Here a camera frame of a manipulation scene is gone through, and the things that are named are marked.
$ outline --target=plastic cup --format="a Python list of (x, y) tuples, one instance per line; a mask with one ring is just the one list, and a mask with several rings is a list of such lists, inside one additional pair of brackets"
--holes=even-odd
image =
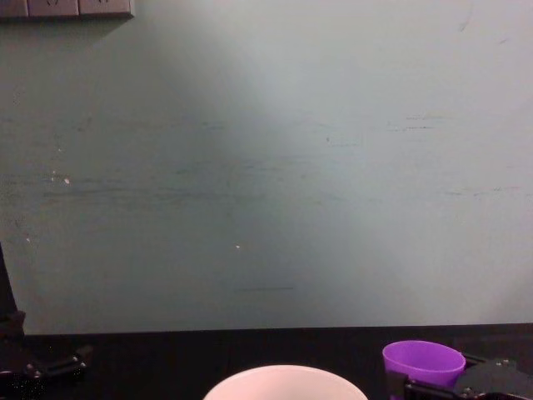
[(433, 342), (409, 340), (383, 348), (386, 371), (404, 373), (415, 381), (453, 388), (466, 360), (453, 348)]

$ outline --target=table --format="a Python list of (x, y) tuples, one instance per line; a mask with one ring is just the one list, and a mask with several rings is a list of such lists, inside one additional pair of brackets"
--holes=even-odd
[(95, 347), (86, 380), (44, 399), (201, 400), (222, 379), (248, 368), (290, 363), (322, 368), (385, 400), (381, 349), (419, 338), (487, 358), (507, 357), (533, 373), (533, 324), (468, 327), (344, 327), (210, 332), (30, 336), (41, 358)]

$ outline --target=wall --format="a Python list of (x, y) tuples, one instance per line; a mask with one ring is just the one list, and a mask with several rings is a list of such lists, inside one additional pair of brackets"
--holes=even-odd
[(27, 330), (531, 322), (532, 48), (506, 0), (1, 26)]

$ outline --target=scuff mark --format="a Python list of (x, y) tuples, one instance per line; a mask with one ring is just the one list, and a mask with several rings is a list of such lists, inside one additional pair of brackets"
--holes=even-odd
[(294, 286), (283, 286), (283, 287), (243, 287), (240, 289), (235, 289), (235, 293), (256, 293), (256, 292), (285, 292), (289, 290), (294, 290)]
[(466, 14), (465, 21), (459, 24), (459, 32), (465, 31), (466, 27), (470, 24), (473, 14), (474, 14), (474, 2), (471, 1), (470, 7), (468, 9), (468, 13)]

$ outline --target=electrical socket panel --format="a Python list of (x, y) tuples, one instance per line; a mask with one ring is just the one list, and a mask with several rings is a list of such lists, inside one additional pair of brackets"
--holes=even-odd
[(27, 5), (30, 17), (76, 17), (79, 15), (77, 0), (27, 0)]
[(81, 15), (133, 16), (133, 0), (79, 0)]
[(0, 0), (0, 19), (26, 18), (27, 0)]

